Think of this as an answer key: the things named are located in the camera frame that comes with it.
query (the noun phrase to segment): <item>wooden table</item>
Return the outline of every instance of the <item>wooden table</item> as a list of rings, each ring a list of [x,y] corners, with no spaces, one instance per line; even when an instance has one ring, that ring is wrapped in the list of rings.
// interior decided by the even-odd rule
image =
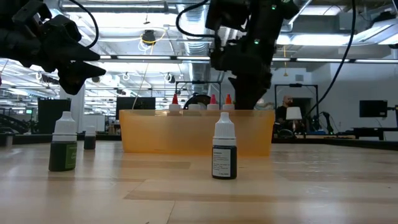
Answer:
[[[398,223],[396,152],[277,144],[215,180],[209,157],[81,143],[76,169],[57,173],[48,144],[0,149],[0,223]]]

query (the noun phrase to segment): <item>plastic bin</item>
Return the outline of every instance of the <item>plastic bin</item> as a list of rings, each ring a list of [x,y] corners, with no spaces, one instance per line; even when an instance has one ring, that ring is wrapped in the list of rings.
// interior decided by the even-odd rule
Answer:
[[[221,112],[121,110],[124,152],[210,156]],[[269,156],[274,111],[228,112],[235,124],[238,156]]]

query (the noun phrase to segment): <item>metal frame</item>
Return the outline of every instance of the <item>metal frame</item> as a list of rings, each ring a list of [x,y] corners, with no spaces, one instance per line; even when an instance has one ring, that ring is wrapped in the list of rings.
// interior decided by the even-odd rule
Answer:
[[[191,84],[195,84],[195,85],[204,85],[204,84],[211,84],[211,83],[216,83],[219,86],[219,97],[218,97],[218,104],[220,106],[221,109],[221,82],[219,81],[176,81],[175,82],[175,93],[177,93],[177,89],[178,89],[178,84],[179,83],[191,83]]]
[[[317,109],[317,116],[319,117],[319,104],[318,104],[318,102],[319,102],[319,99],[318,99],[318,97],[319,97],[319,95],[318,95],[318,85],[306,85],[306,84],[299,84],[299,83],[296,83],[296,84],[276,84],[276,85],[274,85],[275,87],[274,87],[274,91],[275,91],[275,110],[277,109],[276,108],[276,105],[277,105],[277,87],[278,86],[289,86],[289,87],[291,87],[291,88],[301,88],[301,87],[303,87],[303,86],[309,86],[309,87],[314,87],[315,88],[315,99],[316,99],[316,104],[317,104],[317,107],[316,107],[316,109]]]

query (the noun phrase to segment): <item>monitor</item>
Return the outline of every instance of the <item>monitor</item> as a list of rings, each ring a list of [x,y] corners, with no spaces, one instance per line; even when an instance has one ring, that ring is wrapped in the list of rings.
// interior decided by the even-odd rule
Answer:
[[[116,98],[116,119],[119,119],[119,110],[131,110],[135,97],[117,97]],[[135,110],[154,110],[156,108],[155,97],[139,97],[137,99]]]
[[[359,101],[360,118],[386,118],[387,100],[361,100]]]

